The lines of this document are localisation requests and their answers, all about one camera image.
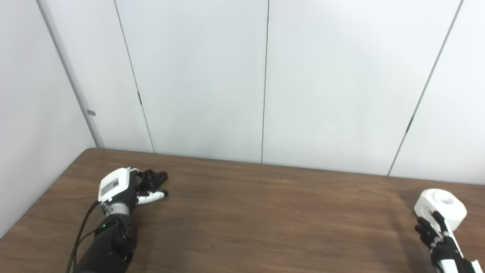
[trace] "white robotic fingertip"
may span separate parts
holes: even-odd
[[[155,192],[149,192],[148,194],[149,194],[148,196],[138,196],[139,205],[162,199],[163,197],[168,195],[168,191],[166,190],[155,191]]]

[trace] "robotic arm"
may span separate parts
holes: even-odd
[[[431,253],[431,263],[437,273],[483,273],[477,260],[468,261],[463,257],[458,242],[448,223],[438,211],[432,213],[439,225],[437,231],[423,217],[418,217],[415,230]]]
[[[101,204],[106,218],[95,229],[93,242],[76,265],[78,236],[67,271],[74,261],[74,273],[126,272],[137,244],[136,227],[130,212],[137,205],[167,196],[166,190],[156,191],[167,179],[164,171],[155,173],[132,168],[117,169],[103,178],[98,202],[94,205]]]

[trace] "door hinge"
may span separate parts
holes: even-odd
[[[407,131],[409,131],[409,128],[411,127],[411,123],[413,123],[413,119],[414,119],[414,116],[411,117],[411,120],[409,121],[409,124],[407,125],[406,133],[407,133]]]

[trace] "wooden table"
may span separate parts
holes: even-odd
[[[128,166],[167,171],[170,191],[132,214],[131,273],[431,273],[412,211],[427,188],[463,201],[455,234],[485,264],[483,186],[89,149],[0,239],[0,272],[64,272],[101,178]],[[102,218],[95,210],[85,231]]]

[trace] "white spool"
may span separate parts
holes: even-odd
[[[452,231],[456,230],[467,216],[465,205],[451,192],[438,188],[426,189],[416,202],[414,211],[416,215],[428,220],[436,230],[441,231],[438,223],[431,215],[435,210],[443,215]]]

